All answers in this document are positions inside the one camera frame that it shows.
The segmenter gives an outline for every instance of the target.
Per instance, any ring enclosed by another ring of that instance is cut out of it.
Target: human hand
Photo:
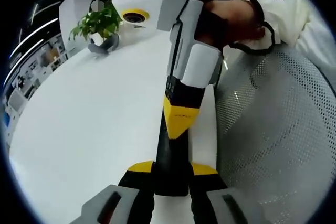
[[[221,41],[221,47],[241,40],[258,40],[265,35],[265,29],[257,20],[255,11],[249,1],[244,0],[213,0],[204,6],[208,11],[228,21],[228,28]],[[214,44],[213,35],[201,34],[198,41]]]

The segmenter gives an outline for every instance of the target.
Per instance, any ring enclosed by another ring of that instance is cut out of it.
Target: white sleeve
[[[312,11],[295,48],[320,69],[328,66],[336,71],[336,44],[332,32],[316,7],[309,4]]]
[[[281,41],[294,47],[306,22],[311,8],[305,0],[257,0],[261,5],[265,21],[275,32],[275,43]],[[266,29],[261,40],[244,41],[253,49],[263,49],[271,45],[270,31]]]

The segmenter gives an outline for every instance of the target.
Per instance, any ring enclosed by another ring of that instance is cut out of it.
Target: green leaves
[[[122,19],[119,17],[117,10],[109,0],[100,12],[87,13],[83,19],[78,22],[77,26],[70,32],[73,39],[80,35],[88,40],[90,34],[99,33],[102,38],[108,38],[111,34],[116,33]]]

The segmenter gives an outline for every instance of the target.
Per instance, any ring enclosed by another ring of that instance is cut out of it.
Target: yellow label
[[[208,165],[201,165],[197,163],[192,163],[193,165],[193,170],[194,170],[194,175],[210,175],[210,174],[217,174],[218,172],[211,168]]]
[[[150,173],[152,170],[153,161],[137,163],[128,168],[130,172]]]
[[[195,122],[199,109],[172,106],[166,96],[163,101],[163,112],[166,120],[168,137],[177,139]]]

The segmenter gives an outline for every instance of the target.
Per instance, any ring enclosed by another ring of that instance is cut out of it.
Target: black strap
[[[257,21],[260,24],[260,26],[267,28],[271,32],[271,43],[272,44],[268,48],[265,48],[265,49],[251,49],[248,46],[242,43],[238,43],[238,42],[230,43],[229,46],[231,48],[239,49],[249,55],[256,55],[256,56],[266,55],[266,54],[269,54],[273,50],[273,47],[275,46],[275,32],[273,28],[271,27],[271,25],[265,21],[264,11],[260,3],[257,0],[250,0],[250,2],[252,3],[252,7],[257,16]]]
[[[213,41],[212,46],[220,48],[223,47],[223,41],[225,39],[227,29],[227,19],[222,19],[203,7],[198,19],[195,38],[200,37],[202,34],[207,34],[211,36]]]

